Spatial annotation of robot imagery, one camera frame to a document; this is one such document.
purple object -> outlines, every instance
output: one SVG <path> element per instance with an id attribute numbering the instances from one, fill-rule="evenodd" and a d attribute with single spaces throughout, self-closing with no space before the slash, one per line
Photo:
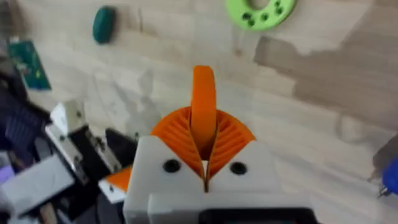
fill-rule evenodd
<path id="1" fill-rule="evenodd" d="M 15 176 L 15 172 L 10 165 L 0 168 L 0 184 L 5 183 Z"/>

wood grain surface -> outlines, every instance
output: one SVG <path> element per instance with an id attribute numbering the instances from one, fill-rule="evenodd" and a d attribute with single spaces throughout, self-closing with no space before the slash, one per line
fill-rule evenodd
<path id="1" fill-rule="evenodd" d="M 104 4 L 118 22 L 99 46 L 91 27 Z M 34 102 L 78 97 L 98 133 L 148 134 L 190 104 L 193 66 L 211 65 L 218 108 L 272 146 L 284 190 L 310 194 L 321 222 L 397 223 L 398 198 L 378 200 L 366 179 L 398 128 L 398 1 L 298 0 L 268 32 L 234 26 L 221 0 L 17 5 L 53 87 Z"/>

black hole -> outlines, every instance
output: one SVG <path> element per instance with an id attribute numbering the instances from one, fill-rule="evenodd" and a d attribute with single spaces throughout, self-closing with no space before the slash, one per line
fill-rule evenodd
<path id="1" fill-rule="evenodd" d="M 163 169 L 168 173 L 175 173 L 181 169 L 181 163 L 175 159 L 169 159 L 163 164 Z"/>
<path id="2" fill-rule="evenodd" d="M 254 26 L 255 23 L 256 23 L 256 22 L 254 22 L 254 20 L 252 20 L 252 19 L 249 20 L 249 22 L 248 22 L 249 26 L 251 26 L 251 27 Z"/>
<path id="3" fill-rule="evenodd" d="M 251 18 L 251 14 L 248 13 L 248 12 L 245 12 L 245 13 L 242 15 L 242 19 L 244 19 L 244 20 L 248 20 L 248 19 L 250 19 L 250 18 Z"/>
<path id="4" fill-rule="evenodd" d="M 248 168 L 242 162 L 232 163 L 230 169 L 231 169 L 231 172 L 236 175 L 244 175 L 245 173 L 248 172 Z"/>
<path id="5" fill-rule="evenodd" d="M 263 21 L 268 20 L 268 14 L 264 13 L 264 14 L 261 16 L 261 19 L 262 19 Z"/>
<path id="6" fill-rule="evenodd" d="M 284 11 L 284 9 L 282 9 L 280 7 L 280 8 L 277 8 L 275 12 L 276 12 L 276 14 L 281 15 L 283 13 L 283 11 Z"/>

black part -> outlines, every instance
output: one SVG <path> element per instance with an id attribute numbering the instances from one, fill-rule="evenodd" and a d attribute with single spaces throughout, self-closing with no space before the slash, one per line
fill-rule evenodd
<path id="1" fill-rule="evenodd" d="M 27 166 L 35 159 L 34 141 L 45 135 L 49 117 L 48 112 L 0 86 L 0 144 L 12 149 Z"/>
<path id="2" fill-rule="evenodd" d="M 5 73 L 0 71 L 0 83 L 3 88 L 7 88 L 8 92 L 19 100 L 27 99 L 27 92 L 18 72 Z"/>
<path id="3" fill-rule="evenodd" d="M 248 168 L 246 167 L 246 164 L 242 162 L 233 162 L 231 166 L 229 167 L 232 173 L 236 175 L 244 175 L 245 173 L 248 172 Z"/>
<path id="4" fill-rule="evenodd" d="M 82 154 L 83 161 L 81 164 L 90 181 L 98 182 L 111 174 L 108 167 L 100 158 L 100 155 L 95 151 L 95 146 L 91 144 L 90 138 L 94 137 L 88 125 L 69 134 L 68 138 Z"/>
<path id="5" fill-rule="evenodd" d="M 181 163 L 176 159 L 169 159 L 163 164 L 163 169 L 172 174 L 181 169 Z"/>
<path id="6" fill-rule="evenodd" d="M 112 128 L 106 129 L 105 135 L 108 147 L 113 151 L 122 168 L 131 165 L 136 157 L 137 140 L 131 139 Z"/>
<path id="7" fill-rule="evenodd" d="M 210 209 L 199 214 L 199 224 L 266 223 L 270 221 L 318 224 L 314 212 L 309 208 Z"/>
<path id="8" fill-rule="evenodd" d="M 52 200 L 69 219 L 74 220 L 97 202 L 101 193 L 97 182 L 87 185 L 75 184 Z"/>

green ring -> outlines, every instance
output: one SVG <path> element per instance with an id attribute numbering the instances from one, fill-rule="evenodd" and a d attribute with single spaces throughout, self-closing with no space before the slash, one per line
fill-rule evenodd
<path id="1" fill-rule="evenodd" d="M 292 13 L 296 0 L 270 0 L 264 9 L 253 9 L 248 0 L 226 0 L 229 16 L 240 27 L 267 30 L 281 24 Z"/>

